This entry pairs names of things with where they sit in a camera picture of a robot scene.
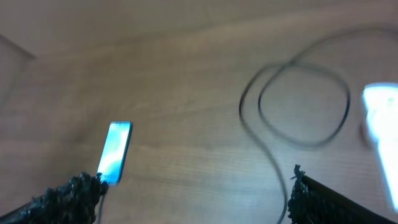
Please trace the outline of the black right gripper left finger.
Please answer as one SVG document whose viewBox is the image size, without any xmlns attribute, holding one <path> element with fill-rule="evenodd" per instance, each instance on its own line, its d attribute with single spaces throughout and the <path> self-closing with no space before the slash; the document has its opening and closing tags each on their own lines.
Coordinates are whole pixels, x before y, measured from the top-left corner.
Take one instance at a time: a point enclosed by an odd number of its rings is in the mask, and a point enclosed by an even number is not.
<svg viewBox="0 0 398 224">
<path fill-rule="evenodd" d="M 100 217 L 96 206 L 103 203 L 109 184 L 101 174 L 82 172 L 66 184 L 47 188 L 25 205 L 1 216 L 3 224 L 92 224 Z"/>
</svg>

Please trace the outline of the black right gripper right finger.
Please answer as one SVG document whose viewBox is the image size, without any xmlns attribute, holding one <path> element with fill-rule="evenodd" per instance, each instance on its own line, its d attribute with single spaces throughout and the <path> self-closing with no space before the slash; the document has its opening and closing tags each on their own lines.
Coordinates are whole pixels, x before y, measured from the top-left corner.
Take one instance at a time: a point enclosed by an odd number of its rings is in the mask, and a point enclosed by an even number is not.
<svg viewBox="0 0 398 224">
<path fill-rule="evenodd" d="M 395 224 L 294 167 L 295 183 L 287 202 L 288 217 L 295 224 Z"/>
</svg>

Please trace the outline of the blue Galaxy smartphone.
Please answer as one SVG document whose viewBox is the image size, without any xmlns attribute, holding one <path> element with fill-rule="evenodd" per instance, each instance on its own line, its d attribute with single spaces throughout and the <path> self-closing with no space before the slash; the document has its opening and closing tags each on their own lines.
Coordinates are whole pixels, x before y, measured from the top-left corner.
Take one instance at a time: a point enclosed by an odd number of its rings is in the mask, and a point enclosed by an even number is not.
<svg viewBox="0 0 398 224">
<path fill-rule="evenodd" d="M 102 182 L 109 185 L 119 183 L 131 133 L 132 123 L 129 121 L 113 121 L 110 123 L 97 169 L 97 173 L 101 174 Z"/>
</svg>

